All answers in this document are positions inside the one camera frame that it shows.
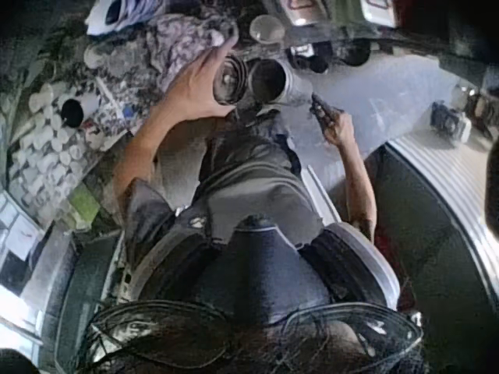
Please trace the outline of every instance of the sunglasses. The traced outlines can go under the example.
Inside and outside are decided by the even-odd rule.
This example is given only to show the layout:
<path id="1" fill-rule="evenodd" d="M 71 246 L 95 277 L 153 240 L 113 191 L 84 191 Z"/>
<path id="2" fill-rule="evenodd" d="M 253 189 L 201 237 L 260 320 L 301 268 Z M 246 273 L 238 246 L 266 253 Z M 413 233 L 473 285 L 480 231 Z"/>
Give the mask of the sunglasses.
<path id="1" fill-rule="evenodd" d="M 386 372 L 422 339 L 423 331 L 402 314 L 362 302 L 299 310 L 271 326 L 238 326 L 187 302 L 130 302 L 89 323 L 76 371 L 152 365 L 218 372 L 259 362 L 273 372 Z"/>

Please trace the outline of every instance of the stack of paper cups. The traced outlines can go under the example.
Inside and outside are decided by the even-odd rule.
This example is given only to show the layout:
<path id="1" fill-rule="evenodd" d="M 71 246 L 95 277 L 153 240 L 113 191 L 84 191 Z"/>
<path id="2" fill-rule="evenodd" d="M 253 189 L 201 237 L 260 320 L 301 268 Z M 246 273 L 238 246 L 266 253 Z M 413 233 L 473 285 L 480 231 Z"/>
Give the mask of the stack of paper cups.
<path id="1" fill-rule="evenodd" d="M 45 126 L 34 138 L 33 147 L 35 150 L 41 148 L 54 138 L 54 130 L 51 126 Z"/>
<path id="2" fill-rule="evenodd" d="M 52 104 L 52 101 L 65 93 L 67 89 L 68 87 L 65 82 L 44 84 L 40 90 L 42 106 Z"/>

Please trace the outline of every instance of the patterned fabric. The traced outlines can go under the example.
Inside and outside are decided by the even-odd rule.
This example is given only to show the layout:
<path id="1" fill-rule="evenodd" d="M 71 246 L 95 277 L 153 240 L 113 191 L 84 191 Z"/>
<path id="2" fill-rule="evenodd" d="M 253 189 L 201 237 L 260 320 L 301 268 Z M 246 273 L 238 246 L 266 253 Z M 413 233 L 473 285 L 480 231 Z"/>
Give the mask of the patterned fabric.
<path id="1" fill-rule="evenodd" d="M 89 46 L 88 66 L 77 65 L 73 78 L 81 82 L 100 77 L 121 111 L 126 108 L 122 115 L 114 113 L 110 104 L 104 105 L 94 116 L 106 136 L 135 132 L 179 71 L 206 48 L 223 43 L 229 33 L 237 32 L 236 27 L 213 9 L 204 9 L 199 19 L 164 14 Z"/>

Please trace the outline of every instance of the cloth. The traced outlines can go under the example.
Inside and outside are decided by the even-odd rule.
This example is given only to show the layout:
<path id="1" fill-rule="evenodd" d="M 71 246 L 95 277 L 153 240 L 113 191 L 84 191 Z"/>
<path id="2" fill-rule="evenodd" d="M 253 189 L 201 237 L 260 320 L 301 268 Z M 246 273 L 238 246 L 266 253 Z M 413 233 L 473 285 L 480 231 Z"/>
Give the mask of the cloth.
<path id="1" fill-rule="evenodd" d="M 213 273 L 211 267 L 233 261 L 221 253 L 236 225 L 249 215 L 270 217 L 295 246 L 290 249 L 294 256 L 297 256 L 296 248 L 317 237 L 323 228 L 322 222 L 313 211 L 305 186 L 291 172 L 288 154 L 292 151 L 274 141 L 279 135 L 285 136 L 271 131 L 277 118 L 276 113 L 258 118 L 256 126 L 210 139 L 193 205 L 174 220 L 168 204 L 146 182 L 133 183 L 126 215 L 127 253 L 134 270 L 131 299 L 203 301 L 196 299 L 197 281 L 201 274 Z M 271 264 L 273 270 L 267 269 L 267 273 L 286 267 L 286 263 L 274 261 Z M 311 279 L 309 276 L 301 278 L 299 274 L 292 278 L 284 282 L 289 289 L 283 289 L 279 297 L 286 299 L 292 295 L 293 280 Z M 264 315 L 271 319 L 288 313 L 293 306 L 298 309 L 327 302 L 327 289 L 318 277 L 313 279 L 312 288 L 316 290 L 311 293 L 313 297 L 289 298 L 295 303 L 291 306 L 289 300 L 276 301 L 275 305 L 285 305 L 285 311 L 269 311 L 269 306 L 265 305 Z M 271 277 L 262 281 L 271 281 Z M 229 284 L 230 280 L 226 279 L 225 283 Z M 231 295 L 244 297 L 237 293 Z M 222 304 L 235 303 L 224 300 Z"/>
<path id="2" fill-rule="evenodd" d="M 156 16 L 90 45 L 85 51 L 86 65 L 77 64 L 72 74 L 73 85 L 101 78 L 119 110 L 127 111 L 114 113 L 118 109 L 106 98 L 106 105 L 94 115 L 97 126 L 106 136 L 123 130 L 136 132 L 179 71 L 231 33 L 237 33 L 232 18 L 211 8 L 202 8 L 199 18 Z"/>

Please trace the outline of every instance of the gray floor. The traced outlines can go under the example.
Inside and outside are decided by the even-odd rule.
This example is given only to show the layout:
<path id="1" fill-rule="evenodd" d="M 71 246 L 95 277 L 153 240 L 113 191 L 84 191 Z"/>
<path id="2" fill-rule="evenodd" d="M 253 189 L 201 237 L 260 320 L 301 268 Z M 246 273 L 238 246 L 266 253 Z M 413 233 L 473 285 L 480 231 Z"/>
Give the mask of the gray floor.
<path id="1" fill-rule="evenodd" d="M 335 66 L 326 76 L 307 75 L 315 91 L 331 105 L 352 114 L 364 157 L 386 141 L 428 126 L 430 106 L 449 102 L 458 77 L 438 68 L 438 61 L 409 55 L 374 55 L 359 68 Z M 337 150 L 324 143 L 319 125 L 306 105 L 283 108 L 303 166 L 312 165 L 327 191 L 343 178 Z M 165 195 L 172 206 L 188 205 L 197 184 L 203 138 L 211 124 L 175 129 L 160 152 Z"/>

